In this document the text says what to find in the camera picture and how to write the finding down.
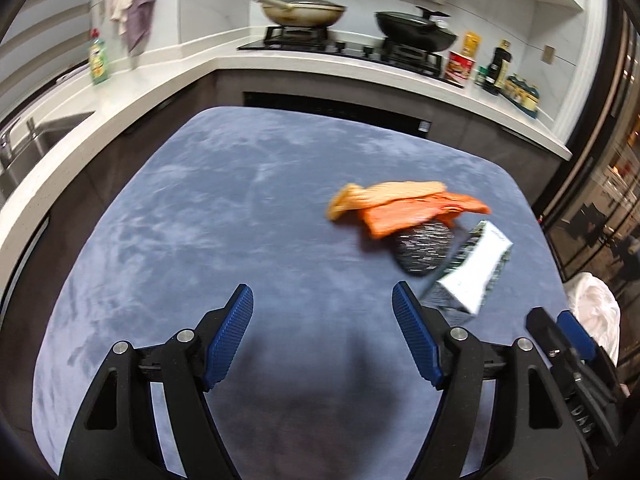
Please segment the blue grey velvet tablecloth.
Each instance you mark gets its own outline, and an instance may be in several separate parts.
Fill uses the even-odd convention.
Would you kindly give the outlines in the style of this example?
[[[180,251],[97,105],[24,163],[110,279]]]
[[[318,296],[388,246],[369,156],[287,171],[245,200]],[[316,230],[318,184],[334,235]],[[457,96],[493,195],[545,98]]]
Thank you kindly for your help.
[[[534,307],[564,309],[561,280],[501,167],[358,122],[258,108],[191,118],[104,212],[56,300],[36,362],[32,424],[60,466],[111,346],[161,344],[247,284],[255,307],[226,379],[208,395],[245,479],[402,479],[438,392],[392,311],[404,278],[355,218],[326,218],[346,183],[440,181],[490,207],[511,257],[477,316],[508,344]]]

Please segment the steel kitchen sink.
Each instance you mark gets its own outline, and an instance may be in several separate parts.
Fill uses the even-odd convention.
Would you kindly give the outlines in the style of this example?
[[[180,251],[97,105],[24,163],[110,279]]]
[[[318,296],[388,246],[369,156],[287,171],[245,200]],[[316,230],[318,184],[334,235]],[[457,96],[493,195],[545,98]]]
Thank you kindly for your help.
[[[73,114],[35,125],[27,121],[28,135],[12,148],[9,131],[1,133],[1,205],[4,205],[26,176],[67,133],[93,114]]]

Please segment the purple hanging towel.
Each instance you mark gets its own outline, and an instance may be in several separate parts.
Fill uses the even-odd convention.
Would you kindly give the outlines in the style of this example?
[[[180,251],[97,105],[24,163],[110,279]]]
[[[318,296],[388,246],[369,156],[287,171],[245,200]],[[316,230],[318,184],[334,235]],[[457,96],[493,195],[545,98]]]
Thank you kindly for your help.
[[[126,44],[129,54],[133,54],[148,38],[156,0],[132,0],[127,13]]]

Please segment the beige wok with lid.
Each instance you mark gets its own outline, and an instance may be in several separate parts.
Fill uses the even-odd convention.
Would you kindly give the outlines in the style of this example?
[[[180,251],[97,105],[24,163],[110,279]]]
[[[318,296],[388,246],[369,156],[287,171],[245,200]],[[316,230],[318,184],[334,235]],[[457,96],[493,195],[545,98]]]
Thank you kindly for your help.
[[[253,0],[262,13],[280,26],[322,28],[337,23],[346,6],[328,0]]]

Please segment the steel wool scrubber ball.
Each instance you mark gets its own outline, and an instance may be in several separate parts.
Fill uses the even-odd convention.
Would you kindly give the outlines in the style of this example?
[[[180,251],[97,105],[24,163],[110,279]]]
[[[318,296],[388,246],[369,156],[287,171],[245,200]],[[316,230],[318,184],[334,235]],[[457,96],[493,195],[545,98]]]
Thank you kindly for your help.
[[[431,220],[393,234],[390,249],[402,270],[423,275],[444,262],[453,241],[454,233],[445,223]]]

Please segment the green white snack wrapper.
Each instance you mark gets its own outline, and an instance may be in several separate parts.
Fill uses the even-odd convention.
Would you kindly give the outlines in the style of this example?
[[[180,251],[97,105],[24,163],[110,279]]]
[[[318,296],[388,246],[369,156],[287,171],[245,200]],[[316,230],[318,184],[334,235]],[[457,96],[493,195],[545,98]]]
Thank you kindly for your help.
[[[477,316],[509,261],[512,247],[492,222],[478,222],[421,301],[440,310]]]

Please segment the glass sliding door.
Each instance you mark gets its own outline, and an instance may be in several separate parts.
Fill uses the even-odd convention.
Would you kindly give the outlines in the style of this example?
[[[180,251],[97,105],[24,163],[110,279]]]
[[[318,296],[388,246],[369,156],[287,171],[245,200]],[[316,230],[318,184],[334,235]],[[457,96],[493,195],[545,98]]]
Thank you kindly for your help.
[[[536,203],[542,230],[563,283],[589,272],[623,297],[639,284],[639,31],[616,1],[568,147]]]

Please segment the orange plastic bag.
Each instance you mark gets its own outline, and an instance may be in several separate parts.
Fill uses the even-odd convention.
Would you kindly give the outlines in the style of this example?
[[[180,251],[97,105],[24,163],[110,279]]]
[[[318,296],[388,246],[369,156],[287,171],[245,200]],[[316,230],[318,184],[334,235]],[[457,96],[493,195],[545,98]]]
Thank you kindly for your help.
[[[438,220],[450,228],[454,219],[466,212],[491,214],[491,209],[475,197],[442,192],[363,209],[359,219],[366,225],[371,237],[379,240],[432,220]]]

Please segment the yellow foam net sleeve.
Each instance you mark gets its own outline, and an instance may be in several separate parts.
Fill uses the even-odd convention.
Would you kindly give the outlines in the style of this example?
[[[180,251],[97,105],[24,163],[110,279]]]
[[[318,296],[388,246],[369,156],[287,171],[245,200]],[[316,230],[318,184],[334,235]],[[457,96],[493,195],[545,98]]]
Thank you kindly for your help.
[[[371,185],[368,188],[345,184],[330,200],[326,218],[334,221],[346,211],[363,210],[394,202],[445,192],[446,185],[439,181],[390,181]]]

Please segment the dark soy sauce bottle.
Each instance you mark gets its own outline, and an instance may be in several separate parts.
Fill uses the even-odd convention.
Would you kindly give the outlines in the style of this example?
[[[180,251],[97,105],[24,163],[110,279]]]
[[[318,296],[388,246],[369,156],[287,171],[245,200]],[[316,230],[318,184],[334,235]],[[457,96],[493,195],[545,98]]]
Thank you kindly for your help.
[[[483,89],[493,96],[496,96],[506,79],[506,70],[512,61],[510,52],[510,42],[506,39],[500,41],[498,47],[495,48],[494,57],[488,65],[483,84]]]

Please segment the small green capped jar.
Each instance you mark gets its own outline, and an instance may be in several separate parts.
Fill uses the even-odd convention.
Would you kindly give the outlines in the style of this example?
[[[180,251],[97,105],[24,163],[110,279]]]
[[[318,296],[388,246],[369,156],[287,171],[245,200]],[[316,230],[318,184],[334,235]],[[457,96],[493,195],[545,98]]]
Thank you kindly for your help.
[[[487,67],[480,66],[477,69],[475,79],[474,79],[474,84],[481,87],[485,83],[486,75],[487,75]]]

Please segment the yellow seasoning packet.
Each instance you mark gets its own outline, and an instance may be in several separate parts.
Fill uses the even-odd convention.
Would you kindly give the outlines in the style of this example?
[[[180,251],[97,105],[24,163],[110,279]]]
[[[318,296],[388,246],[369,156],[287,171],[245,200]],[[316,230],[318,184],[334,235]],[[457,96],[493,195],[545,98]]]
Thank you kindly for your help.
[[[463,38],[461,53],[467,58],[475,58],[482,37],[475,32],[467,32]]]

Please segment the green dish soap bottle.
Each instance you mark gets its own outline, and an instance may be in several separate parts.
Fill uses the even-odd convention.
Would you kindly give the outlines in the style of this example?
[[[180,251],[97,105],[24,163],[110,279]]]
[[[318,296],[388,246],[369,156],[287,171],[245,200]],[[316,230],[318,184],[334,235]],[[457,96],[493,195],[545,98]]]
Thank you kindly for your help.
[[[91,31],[90,35],[89,68],[93,84],[99,84],[107,80],[108,66],[105,42],[96,28]]]

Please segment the green lidded condiment jar set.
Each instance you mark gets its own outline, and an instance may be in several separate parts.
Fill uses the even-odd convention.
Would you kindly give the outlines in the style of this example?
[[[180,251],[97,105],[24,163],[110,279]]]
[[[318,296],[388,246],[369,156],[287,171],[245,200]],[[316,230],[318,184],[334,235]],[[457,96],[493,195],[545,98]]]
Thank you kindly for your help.
[[[517,74],[506,77],[501,89],[502,95],[527,116],[536,119],[540,94],[535,86],[530,86]]]

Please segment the red instant noodle cup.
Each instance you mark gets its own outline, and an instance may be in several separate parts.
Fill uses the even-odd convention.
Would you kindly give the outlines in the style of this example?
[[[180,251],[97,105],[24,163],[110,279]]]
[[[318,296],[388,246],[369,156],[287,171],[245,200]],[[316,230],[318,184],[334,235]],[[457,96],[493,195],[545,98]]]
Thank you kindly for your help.
[[[444,81],[450,82],[450,84],[464,87],[469,80],[474,65],[474,58],[450,51],[442,78],[444,78]]]

